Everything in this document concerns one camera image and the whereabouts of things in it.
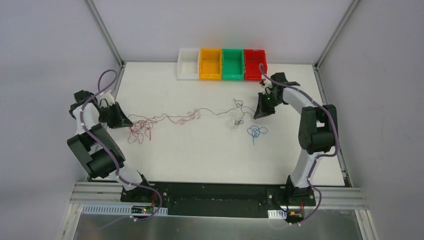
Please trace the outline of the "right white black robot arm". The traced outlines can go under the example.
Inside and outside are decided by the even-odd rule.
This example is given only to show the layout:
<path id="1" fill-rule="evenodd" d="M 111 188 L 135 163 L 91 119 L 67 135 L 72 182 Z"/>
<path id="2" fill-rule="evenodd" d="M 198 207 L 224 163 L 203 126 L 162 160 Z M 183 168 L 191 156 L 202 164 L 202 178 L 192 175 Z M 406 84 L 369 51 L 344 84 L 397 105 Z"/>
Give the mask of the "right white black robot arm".
<path id="1" fill-rule="evenodd" d="M 298 142 L 301 152 L 293 172 L 287 177 L 284 189 L 271 195 L 270 200 L 280 206 L 313 206 L 312 177 L 319 160 L 329 157 L 338 148 L 337 109 L 332 104 L 321 105 L 300 88 L 296 81 L 288 81 L 285 73 L 277 72 L 260 81 L 254 119 L 275 114 L 279 105 L 290 105 L 300 115 Z"/>

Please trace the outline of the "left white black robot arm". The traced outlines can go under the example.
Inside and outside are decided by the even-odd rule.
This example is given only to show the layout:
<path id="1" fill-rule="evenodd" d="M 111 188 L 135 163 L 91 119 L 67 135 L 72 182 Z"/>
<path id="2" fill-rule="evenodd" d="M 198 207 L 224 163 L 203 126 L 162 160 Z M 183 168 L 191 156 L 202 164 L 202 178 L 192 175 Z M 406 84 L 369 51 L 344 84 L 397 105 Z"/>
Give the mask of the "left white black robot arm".
<path id="1" fill-rule="evenodd" d="M 110 93 L 97 100 L 86 90 L 76 92 L 74 98 L 69 113 L 76 120 L 77 130 L 67 145 L 87 174 L 122 184 L 122 202 L 151 200 L 155 193 L 146 177 L 125 163 L 123 152 L 107 131 L 133 126 L 119 103 Z"/>

